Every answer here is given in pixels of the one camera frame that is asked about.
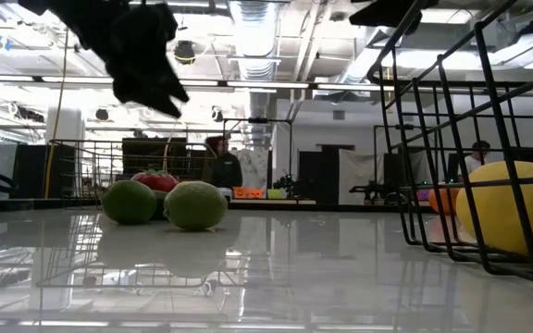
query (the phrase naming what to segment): red ball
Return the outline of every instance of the red ball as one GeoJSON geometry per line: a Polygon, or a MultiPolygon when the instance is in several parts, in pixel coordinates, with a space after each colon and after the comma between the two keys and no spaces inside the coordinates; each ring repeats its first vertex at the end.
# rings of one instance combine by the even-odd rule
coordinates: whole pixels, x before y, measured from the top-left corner
{"type": "Polygon", "coordinates": [[[179,183],[172,175],[155,171],[140,172],[131,180],[139,181],[152,190],[165,192],[172,191],[179,183]]]}

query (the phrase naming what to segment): green ball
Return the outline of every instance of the green ball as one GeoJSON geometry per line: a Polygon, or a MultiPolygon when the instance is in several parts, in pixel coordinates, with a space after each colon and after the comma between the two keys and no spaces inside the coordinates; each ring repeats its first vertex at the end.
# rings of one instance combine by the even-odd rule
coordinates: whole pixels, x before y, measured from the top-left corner
{"type": "Polygon", "coordinates": [[[156,203],[152,189],[134,180],[117,181],[102,196],[105,214],[121,225],[147,223],[156,203]]]}
{"type": "Polygon", "coordinates": [[[219,190],[202,181],[182,182],[164,201],[164,216],[178,228],[200,231],[216,226],[228,210],[219,190]]]}

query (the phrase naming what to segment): black cloth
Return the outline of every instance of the black cloth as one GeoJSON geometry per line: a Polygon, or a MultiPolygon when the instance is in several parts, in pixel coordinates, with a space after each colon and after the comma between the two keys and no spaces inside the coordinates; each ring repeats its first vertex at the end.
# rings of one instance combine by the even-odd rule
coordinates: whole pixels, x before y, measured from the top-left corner
{"type": "Polygon", "coordinates": [[[219,188],[240,187],[242,168],[238,158],[230,153],[218,157],[213,163],[211,183],[219,188]]]}

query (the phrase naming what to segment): man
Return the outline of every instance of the man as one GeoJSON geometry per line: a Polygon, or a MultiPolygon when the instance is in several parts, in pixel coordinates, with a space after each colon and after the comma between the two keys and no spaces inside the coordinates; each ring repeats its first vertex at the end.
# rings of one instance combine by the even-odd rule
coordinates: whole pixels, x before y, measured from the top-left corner
{"type": "Polygon", "coordinates": [[[238,158],[228,152],[228,141],[224,137],[207,138],[205,143],[217,155],[208,159],[203,170],[203,181],[219,188],[232,189],[242,185],[242,168],[238,158]]]}
{"type": "MultiPolygon", "coordinates": [[[[475,142],[473,145],[472,145],[472,154],[468,155],[465,159],[464,159],[464,162],[466,163],[466,171],[468,172],[468,175],[478,169],[479,167],[481,167],[484,163],[483,162],[486,162],[486,158],[487,158],[487,155],[489,154],[489,149],[490,149],[490,144],[486,141],[479,141],[479,142],[475,142]]],[[[460,168],[460,166],[458,165],[458,180],[460,182],[464,181],[462,179],[462,169],[460,168]]]]}

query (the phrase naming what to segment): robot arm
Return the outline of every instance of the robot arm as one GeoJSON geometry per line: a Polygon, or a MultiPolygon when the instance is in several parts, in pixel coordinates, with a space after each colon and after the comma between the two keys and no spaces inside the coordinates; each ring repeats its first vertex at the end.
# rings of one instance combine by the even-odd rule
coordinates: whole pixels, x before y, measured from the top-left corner
{"type": "Polygon", "coordinates": [[[178,23],[162,4],[131,8],[129,0],[19,0],[35,14],[55,13],[92,49],[114,79],[113,91],[121,103],[136,102],[172,117],[180,117],[171,102],[186,103],[188,94],[166,59],[167,42],[178,23]]]}

